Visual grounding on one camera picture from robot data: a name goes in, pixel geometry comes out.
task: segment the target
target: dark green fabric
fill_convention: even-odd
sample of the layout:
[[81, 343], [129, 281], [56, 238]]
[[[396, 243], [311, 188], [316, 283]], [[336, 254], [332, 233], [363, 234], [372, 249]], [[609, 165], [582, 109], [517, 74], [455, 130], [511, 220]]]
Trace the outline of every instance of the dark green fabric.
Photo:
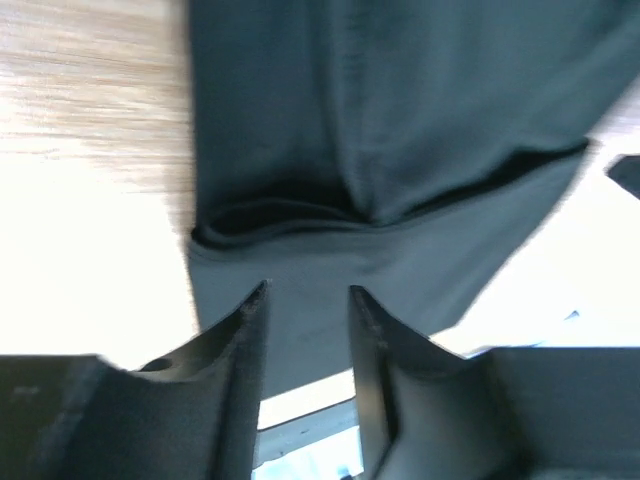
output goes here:
[[640, 73], [638, 0], [191, 0], [200, 321], [273, 279], [265, 397], [350, 366], [347, 287], [456, 323]]

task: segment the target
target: wood grain surface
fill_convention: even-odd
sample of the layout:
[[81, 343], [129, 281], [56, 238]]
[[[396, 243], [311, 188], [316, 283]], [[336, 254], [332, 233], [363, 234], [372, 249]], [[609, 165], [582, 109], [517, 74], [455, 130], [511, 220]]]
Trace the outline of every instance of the wood grain surface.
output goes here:
[[[0, 351], [140, 365], [197, 331], [183, 3], [0, 0], [0, 24]], [[640, 267], [637, 202], [602, 173], [640, 152], [639, 91], [596, 129], [572, 194], [468, 321], [544, 315], [569, 298], [548, 281], [558, 272], [600, 311], [640, 311], [623, 278]]]

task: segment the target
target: tabletop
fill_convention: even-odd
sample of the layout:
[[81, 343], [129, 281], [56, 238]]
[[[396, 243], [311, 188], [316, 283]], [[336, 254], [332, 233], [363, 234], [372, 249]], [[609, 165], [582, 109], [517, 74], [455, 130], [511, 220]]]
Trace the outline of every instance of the tabletop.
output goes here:
[[[183, 7], [0, 0], [0, 352], [97, 352], [135, 368], [197, 333]], [[588, 167], [465, 322], [585, 298], [621, 319], [640, 314], [637, 284], [623, 280], [640, 271], [629, 256], [639, 202], [603, 174], [616, 155], [640, 153], [639, 87], [592, 133]], [[274, 399], [262, 425], [349, 398], [350, 378], [330, 379], [324, 396], [315, 385]]]

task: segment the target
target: garment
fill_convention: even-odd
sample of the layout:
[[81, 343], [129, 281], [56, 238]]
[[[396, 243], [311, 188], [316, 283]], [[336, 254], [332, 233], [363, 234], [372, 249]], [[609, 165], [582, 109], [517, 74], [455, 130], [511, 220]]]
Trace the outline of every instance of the garment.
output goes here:
[[637, 0], [191, 0], [203, 326], [272, 280], [271, 397], [350, 367], [348, 286], [455, 324], [640, 72]]

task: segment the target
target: light blue object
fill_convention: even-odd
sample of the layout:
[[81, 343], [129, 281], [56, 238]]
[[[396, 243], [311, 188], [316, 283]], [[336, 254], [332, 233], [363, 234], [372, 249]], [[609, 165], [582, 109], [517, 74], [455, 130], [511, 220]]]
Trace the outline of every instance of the light blue object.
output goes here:
[[353, 427], [266, 462], [253, 480], [341, 480], [363, 471], [360, 429]]

